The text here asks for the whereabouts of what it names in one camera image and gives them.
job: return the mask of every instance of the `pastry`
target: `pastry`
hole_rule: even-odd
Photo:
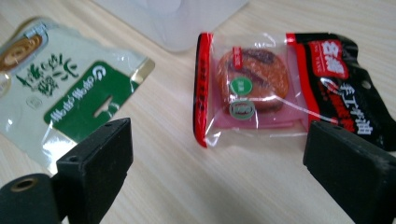
[[[34,35],[30,38],[24,37],[13,43],[0,55],[0,71],[9,71],[23,62],[40,47],[42,40],[40,35]]]
[[[258,112],[279,110],[289,91],[285,64],[267,49],[240,49],[237,57],[230,51],[219,60],[215,79],[224,111],[241,100],[253,103]]]

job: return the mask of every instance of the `screw hole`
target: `screw hole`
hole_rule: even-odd
[[[78,161],[78,157],[77,156],[71,156],[69,158],[67,158],[68,161]]]
[[[14,192],[22,192],[32,188],[37,183],[36,178],[25,178],[11,187]]]

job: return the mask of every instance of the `red label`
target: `red label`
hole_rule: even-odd
[[[295,45],[297,44],[296,36],[293,33],[286,33],[286,43],[288,45]]]
[[[193,102],[193,130],[197,142],[206,147],[206,115],[209,94],[210,46],[212,34],[200,34],[195,66],[195,91]]]
[[[233,47],[233,66],[236,69],[241,69],[242,64],[242,48],[241,47]]]
[[[338,40],[313,41],[309,43],[312,53],[312,66],[318,77],[349,77],[342,60],[342,46]]]

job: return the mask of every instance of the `red and black package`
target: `red and black package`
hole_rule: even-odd
[[[201,34],[197,47],[193,130],[203,147],[232,131],[285,136],[325,120],[396,150],[396,122],[358,64],[352,40],[328,33]]]

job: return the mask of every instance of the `clear plastic wrapper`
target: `clear plastic wrapper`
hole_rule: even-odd
[[[55,173],[55,162],[109,121],[153,68],[138,52],[31,19],[0,48],[0,133]]]
[[[302,135],[312,120],[325,120],[396,150],[396,122],[357,57],[358,46],[336,34],[201,34],[193,105],[198,143]]]
[[[173,52],[230,18],[248,0],[93,0],[158,45]]]

